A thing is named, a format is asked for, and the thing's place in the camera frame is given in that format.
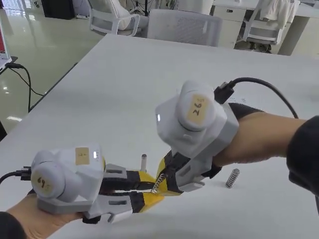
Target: table surface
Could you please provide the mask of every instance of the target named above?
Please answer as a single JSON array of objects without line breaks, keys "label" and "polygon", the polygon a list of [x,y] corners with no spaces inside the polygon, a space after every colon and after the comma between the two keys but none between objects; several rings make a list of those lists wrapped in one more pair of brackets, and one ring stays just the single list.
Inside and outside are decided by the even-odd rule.
[{"label": "table surface", "polygon": [[[0,143],[0,174],[30,165],[37,151],[98,142],[108,163],[154,175],[169,150],[157,135],[155,107],[186,80],[218,86],[237,77],[276,85],[300,117],[319,114],[318,61],[225,48],[107,35]],[[270,90],[236,88],[234,98],[274,114],[289,110]],[[224,182],[241,174],[233,189]],[[51,239],[300,239],[319,235],[314,196],[288,181],[285,160],[225,167],[203,189],[166,198],[148,212],[106,226],[77,221]],[[0,210],[17,203],[29,182],[9,178]]]},{"label": "table surface", "polygon": [[[235,2],[235,0],[215,0],[214,6],[224,6],[231,8],[255,10],[258,0],[241,0],[241,2]],[[311,7],[302,3],[296,13],[296,16],[314,17],[319,18],[319,9]]]}]

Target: hand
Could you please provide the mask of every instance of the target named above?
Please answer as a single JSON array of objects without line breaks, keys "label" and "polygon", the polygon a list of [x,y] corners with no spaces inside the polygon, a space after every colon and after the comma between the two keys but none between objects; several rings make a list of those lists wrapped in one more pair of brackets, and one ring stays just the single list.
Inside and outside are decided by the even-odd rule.
[{"label": "hand", "polygon": [[231,144],[214,157],[213,162],[216,166],[225,166],[286,157],[293,135],[304,122],[264,112],[247,115],[239,120],[239,129]]},{"label": "hand", "polygon": [[36,195],[26,196],[8,211],[22,225],[27,239],[46,239],[67,223],[82,218],[81,214],[52,215],[36,206]]}]

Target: drawer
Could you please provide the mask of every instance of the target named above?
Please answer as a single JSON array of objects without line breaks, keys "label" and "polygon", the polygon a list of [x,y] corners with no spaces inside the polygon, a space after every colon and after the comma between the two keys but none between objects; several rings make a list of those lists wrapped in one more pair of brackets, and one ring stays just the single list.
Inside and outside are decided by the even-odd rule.
[{"label": "drawer", "polygon": [[241,22],[223,20],[218,47],[234,49],[240,31]]},{"label": "drawer", "polygon": [[220,17],[223,20],[242,22],[244,20],[245,13],[245,9],[215,6],[213,16]]}]

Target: coiled spring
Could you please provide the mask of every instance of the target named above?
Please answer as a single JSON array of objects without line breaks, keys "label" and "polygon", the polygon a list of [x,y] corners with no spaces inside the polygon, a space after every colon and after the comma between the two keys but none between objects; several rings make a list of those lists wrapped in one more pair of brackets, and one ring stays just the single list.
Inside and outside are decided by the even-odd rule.
[{"label": "coiled spring", "polygon": [[153,188],[151,189],[151,193],[157,193],[159,191],[160,184],[165,180],[165,178],[166,178],[165,174],[162,173],[161,175],[159,175]]},{"label": "coiled spring", "polygon": [[237,179],[239,173],[240,173],[240,171],[239,171],[238,168],[235,168],[235,169],[231,172],[231,174],[230,174],[230,176],[229,176],[229,178],[228,178],[228,180],[227,180],[227,182],[226,182],[226,187],[227,187],[227,188],[232,188],[232,187],[234,186],[234,183],[235,183],[235,181],[236,181],[236,179]]}]

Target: glossy floor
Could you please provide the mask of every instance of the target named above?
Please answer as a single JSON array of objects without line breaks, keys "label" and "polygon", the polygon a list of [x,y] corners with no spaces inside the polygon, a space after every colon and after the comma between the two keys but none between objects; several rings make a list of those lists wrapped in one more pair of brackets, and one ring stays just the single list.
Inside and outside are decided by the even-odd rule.
[{"label": "glossy floor", "polygon": [[[103,37],[89,30],[87,20],[45,18],[36,11],[8,9],[0,10],[0,16],[10,54],[29,70],[33,88],[39,93],[52,87]],[[31,103],[39,98],[33,94]],[[27,114],[27,99],[27,85],[14,72],[3,72],[0,120],[7,131]]]}]

